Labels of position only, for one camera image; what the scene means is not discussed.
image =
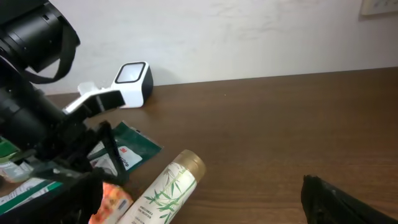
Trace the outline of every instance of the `green packet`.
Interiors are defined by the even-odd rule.
[[[119,155],[128,172],[133,171],[156,155],[162,147],[144,136],[140,131],[130,128],[124,121],[113,129]],[[117,175],[111,159],[102,143],[88,155],[93,167],[102,167],[107,173]]]

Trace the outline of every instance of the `black plastic part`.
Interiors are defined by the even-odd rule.
[[[0,1],[0,26],[42,6],[47,0],[2,0]]]
[[[65,77],[70,71],[73,60],[75,59],[77,42],[78,36],[75,30],[73,30],[70,26],[64,24],[62,28],[61,52],[59,55],[60,63],[55,76],[52,78],[48,78],[36,75],[21,68],[19,68],[19,70],[26,79],[35,84],[48,84],[56,82]]]
[[[103,180],[105,182],[122,186],[129,180],[129,174],[126,171],[126,168],[124,168],[124,164],[120,158],[118,145],[114,139],[111,125],[106,121],[102,122],[98,133],[105,146],[106,152],[111,158],[116,172],[118,173],[117,176],[103,174]]]
[[[49,2],[35,7],[0,26],[2,55],[21,69],[30,66],[39,72],[59,58],[64,26],[70,24]]]
[[[398,224],[319,177],[304,176],[301,201],[308,224]]]
[[[148,65],[147,73],[142,81],[142,98],[144,99],[144,103],[148,100],[150,94],[152,93],[152,89],[154,88],[154,79],[152,78],[152,72]]]
[[[0,133],[23,151],[43,141],[65,114],[0,58]]]
[[[101,170],[82,175],[0,216],[0,223],[87,224],[103,195]]]
[[[124,100],[119,90],[91,96],[83,103],[83,106],[90,110],[89,118],[122,105]]]

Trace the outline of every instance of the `wooden table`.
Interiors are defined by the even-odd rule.
[[[173,224],[306,223],[305,174],[398,218],[398,68],[157,86],[91,122],[104,119],[165,146],[131,174],[133,195],[184,149],[205,161]]]

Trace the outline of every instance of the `bamboo print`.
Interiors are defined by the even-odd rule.
[[[149,203],[155,203],[159,207],[160,212],[167,211],[166,214],[161,215],[159,218],[164,218],[165,221],[164,223],[166,224],[171,218],[174,217],[174,215],[178,212],[178,210],[181,208],[184,202],[180,202],[181,198],[196,184],[196,181],[194,180],[187,189],[184,190],[184,192],[181,192],[180,186],[178,183],[180,182],[179,179],[181,176],[185,173],[188,172],[186,168],[183,166],[172,163],[171,165],[176,166],[179,169],[179,172],[177,175],[174,175],[174,173],[169,169],[166,168],[166,170],[163,172],[164,179],[166,179],[165,185],[162,186],[162,190],[158,193],[156,192],[156,189],[154,189],[154,195],[146,195],[144,198],[149,200]],[[180,196],[177,198],[173,198],[175,195],[174,192],[178,190]]]

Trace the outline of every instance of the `white wall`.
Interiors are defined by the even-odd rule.
[[[69,76],[40,86],[47,93],[109,86],[138,60],[156,85],[398,66],[398,14],[360,18],[362,0],[51,2],[81,45]]]

